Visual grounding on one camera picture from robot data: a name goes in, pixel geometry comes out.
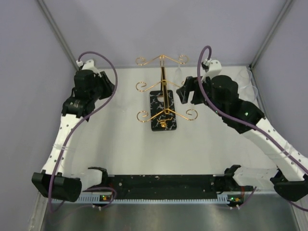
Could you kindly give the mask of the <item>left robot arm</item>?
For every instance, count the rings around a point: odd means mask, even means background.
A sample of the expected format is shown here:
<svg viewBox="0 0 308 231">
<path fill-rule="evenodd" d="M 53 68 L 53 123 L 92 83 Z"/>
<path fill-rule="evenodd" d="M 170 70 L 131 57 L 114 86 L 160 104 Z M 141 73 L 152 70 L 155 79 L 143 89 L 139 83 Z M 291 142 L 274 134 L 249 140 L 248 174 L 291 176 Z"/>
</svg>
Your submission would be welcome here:
<svg viewBox="0 0 308 231">
<path fill-rule="evenodd" d="M 109 100 L 115 88 L 104 71 L 89 69 L 77 71 L 74 83 L 70 97 L 63 103 L 59 131 L 48 160 L 31 179 L 44 197 L 69 202 L 75 202 L 90 187 L 104 191 L 109 186 L 104 168 L 82 167 L 80 173 L 73 173 L 72 163 L 82 130 L 98 111 L 95 103 Z"/>
</svg>

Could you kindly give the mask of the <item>gold wire wine glass rack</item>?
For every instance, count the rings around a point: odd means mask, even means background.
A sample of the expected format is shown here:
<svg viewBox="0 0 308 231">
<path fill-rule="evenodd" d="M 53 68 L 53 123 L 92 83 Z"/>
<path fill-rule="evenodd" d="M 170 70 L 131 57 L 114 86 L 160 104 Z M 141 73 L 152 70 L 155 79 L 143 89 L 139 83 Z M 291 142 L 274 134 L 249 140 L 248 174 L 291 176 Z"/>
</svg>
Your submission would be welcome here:
<svg viewBox="0 0 308 231">
<path fill-rule="evenodd" d="M 161 54 L 149 61 L 144 57 L 138 57 L 135 62 L 139 66 L 145 66 L 156 59 L 159 60 L 160 81 L 150 87 L 147 87 L 147 84 L 144 81 L 138 82 L 135 86 L 136 90 L 139 92 L 149 91 L 150 112 L 144 110 L 139 111 L 136 117 L 141 123 L 150 122 L 151 130 L 153 132 L 173 131 L 177 129 L 177 117 L 183 118 L 187 121 L 194 121 L 198 117 L 198 112 L 195 109 L 188 109 L 186 111 L 186 116 L 176 112 L 173 91 L 168 89 L 168 85 L 179 86 L 167 80 L 165 60 L 169 59 L 181 65 L 186 64 L 189 58 L 186 55 L 180 55 L 177 59 L 173 59 Z"/>
</svg>

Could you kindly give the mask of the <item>black mounting base plate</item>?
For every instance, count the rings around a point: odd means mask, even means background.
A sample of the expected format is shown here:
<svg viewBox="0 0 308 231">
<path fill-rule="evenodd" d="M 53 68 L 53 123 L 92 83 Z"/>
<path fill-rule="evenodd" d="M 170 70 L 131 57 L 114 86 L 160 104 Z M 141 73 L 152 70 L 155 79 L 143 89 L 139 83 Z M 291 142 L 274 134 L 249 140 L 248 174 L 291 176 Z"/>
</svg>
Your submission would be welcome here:
<svg viewBox="0 0 308 231">
<path fill-rule="evenodd" d="M 213 175 L 114 175 L 103 177 L 99 185 L 89 188 L 99 192 L 109 187 L 116 199 L 216 199 L 218 193 L 249 192 L 252 186 L 239 186 L 231 177 Z"/>
</svg>

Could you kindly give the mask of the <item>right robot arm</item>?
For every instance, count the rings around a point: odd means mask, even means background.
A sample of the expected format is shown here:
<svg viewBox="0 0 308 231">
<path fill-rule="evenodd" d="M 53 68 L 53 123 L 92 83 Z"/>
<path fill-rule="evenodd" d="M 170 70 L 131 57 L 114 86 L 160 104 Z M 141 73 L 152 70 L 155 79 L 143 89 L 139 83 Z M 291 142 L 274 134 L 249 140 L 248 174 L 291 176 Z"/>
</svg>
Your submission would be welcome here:
<svg viewBox="0 0 308 231">
<path fill-rule="evenodd" d="M 187 77 L 176 90 L 180 102 L 205 104 L 230 128 L 254 143 L 275 164 L 274 168 L 248 168 L 235 165 L 225 170 L 225 186 L 237 190 L 252 186 L 274 190 L 282 198 L 297 202 L 308 194 L 308 159 L 301 155 L 271 125 L 265 114 L 252 102 L 239 98 L 238 84 L 229 76 L 218 75 L 198 81 Z"/>
</svg>

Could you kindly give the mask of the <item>ribbed champagne flute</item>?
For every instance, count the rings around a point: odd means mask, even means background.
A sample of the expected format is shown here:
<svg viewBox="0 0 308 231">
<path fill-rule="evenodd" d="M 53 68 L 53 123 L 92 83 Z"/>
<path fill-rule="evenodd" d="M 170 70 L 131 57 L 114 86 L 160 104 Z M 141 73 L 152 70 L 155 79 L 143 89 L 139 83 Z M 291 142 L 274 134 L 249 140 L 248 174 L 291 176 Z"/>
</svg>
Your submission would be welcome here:
<svg viewBox="0 0 308 231">
<path fill-rule="evenodd" d="M 181 81 L 182 81 L 182 71 L 181 71 L 182 61 L 183 61 L 183 56 L 180 55 L 179 61 L 178 61 L 178 67 L 176 68 L 175 74 L 174 74 L 174 83 L 177 85 L 181 85 Z"/>
</svg>

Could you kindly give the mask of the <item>clear wine glass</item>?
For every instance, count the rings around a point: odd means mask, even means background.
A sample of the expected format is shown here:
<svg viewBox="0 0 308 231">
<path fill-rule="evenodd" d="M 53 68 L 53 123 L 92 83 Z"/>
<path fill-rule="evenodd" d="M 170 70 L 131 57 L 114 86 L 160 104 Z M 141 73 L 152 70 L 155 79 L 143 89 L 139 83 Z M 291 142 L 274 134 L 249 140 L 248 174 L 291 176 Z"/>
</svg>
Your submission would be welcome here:
<svg viewBox="0 0 308 231">
<path fill-rule="evenodd" d="M 238 83 L 239 88 L 245 88 L 251 84 L 251 79 L 252 72 L 248 69 L 243 69 L 237 74 L 235 81 Z"/>
<path fill-rule="evenodd" d="M 239 96 L 242 100 L 254 103 L 257 99 L 258 89 L 253 85 L 247 85 L 240 90 Z"/>
</svg>

